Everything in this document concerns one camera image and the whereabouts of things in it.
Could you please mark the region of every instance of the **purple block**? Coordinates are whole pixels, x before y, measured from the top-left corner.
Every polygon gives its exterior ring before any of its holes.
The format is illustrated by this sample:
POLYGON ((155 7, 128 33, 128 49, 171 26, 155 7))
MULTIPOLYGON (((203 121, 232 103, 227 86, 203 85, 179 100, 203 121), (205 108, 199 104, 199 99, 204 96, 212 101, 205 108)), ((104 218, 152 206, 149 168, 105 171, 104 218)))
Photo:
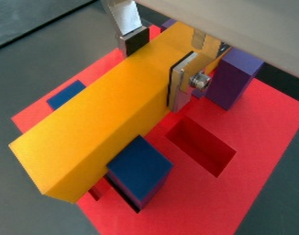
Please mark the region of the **purple block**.
POLYGON ((216 67, 205 97, 225 110, 232 108, 260 70, 263 61, 245 52, 231 49, 216 67))
POLYGON ((168 19, 160 27, 160 32, 163 32, 176 21, 173 19, 168 19))

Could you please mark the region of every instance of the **gray floor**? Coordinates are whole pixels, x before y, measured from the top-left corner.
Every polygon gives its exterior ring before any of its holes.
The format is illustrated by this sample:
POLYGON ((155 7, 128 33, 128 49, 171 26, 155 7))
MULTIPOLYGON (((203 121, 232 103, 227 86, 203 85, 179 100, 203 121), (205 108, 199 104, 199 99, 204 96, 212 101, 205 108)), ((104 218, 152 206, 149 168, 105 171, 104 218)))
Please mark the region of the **gray floor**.
POLYGON ((91 0, 0 0, 0 47, 91 0))
POLYGON ((115 46, 95 3, 0 50, 0 235, 97 234, 77 206, 40 195, 8 144, 10 117, 115 46))

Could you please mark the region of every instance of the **yellow block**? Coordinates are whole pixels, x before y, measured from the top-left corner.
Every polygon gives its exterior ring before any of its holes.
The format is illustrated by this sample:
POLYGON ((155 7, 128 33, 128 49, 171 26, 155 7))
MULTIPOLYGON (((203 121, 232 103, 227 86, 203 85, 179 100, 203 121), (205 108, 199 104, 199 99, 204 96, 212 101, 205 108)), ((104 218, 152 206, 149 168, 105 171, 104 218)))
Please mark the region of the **yellow block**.
POLYGON ((41 194, 75 203, 164 117, 169 68, 191 37, 177 23, 9 144, 41 194))

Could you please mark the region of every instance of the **blue block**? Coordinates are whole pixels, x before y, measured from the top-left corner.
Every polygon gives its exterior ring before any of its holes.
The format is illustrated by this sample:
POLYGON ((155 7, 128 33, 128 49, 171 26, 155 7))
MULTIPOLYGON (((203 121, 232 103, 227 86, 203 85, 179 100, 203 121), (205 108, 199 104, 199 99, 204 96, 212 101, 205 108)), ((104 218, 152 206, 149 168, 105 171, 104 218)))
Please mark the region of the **blue block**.
POLYGON ((50 99, 48 99, 48 105, 52 107, 53 110, 56 110, 84 88, 84 84, 80 81, 76 81, 50 99))
POLYGON ((108 163, 108 178, 139 209, 163 186, 172 163, 139 136, 108 163))

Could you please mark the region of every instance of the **metal bracket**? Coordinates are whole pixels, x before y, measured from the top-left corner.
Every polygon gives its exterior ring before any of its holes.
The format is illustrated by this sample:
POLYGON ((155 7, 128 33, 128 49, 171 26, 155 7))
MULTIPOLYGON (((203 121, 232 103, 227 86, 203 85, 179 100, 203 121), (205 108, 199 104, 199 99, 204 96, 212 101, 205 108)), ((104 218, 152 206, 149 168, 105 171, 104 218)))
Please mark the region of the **metal bracket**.
POLYGON ((204 43, 205 33, 193 28, 193 36, 191 45, 195 49, 201 50, 204 43))
POLYGON ((204 74, 203 70, 211 64, 220 54, 227 51, 229 46, 221 43, 209 35, 203 37, 196 31, 192 38, 192 45, 201 46, 201 52, 191 52, 172 67, 169 71, 169 85, 167 106, 176 113, 188 103, 193 88, 204 91, 211 83, 211 77, 204 74))
POLYGON ((127 57, 149 41, 148 28, 141 25, 135 1, 101 0, 101 4, 116 31, 119 49, 127 57))

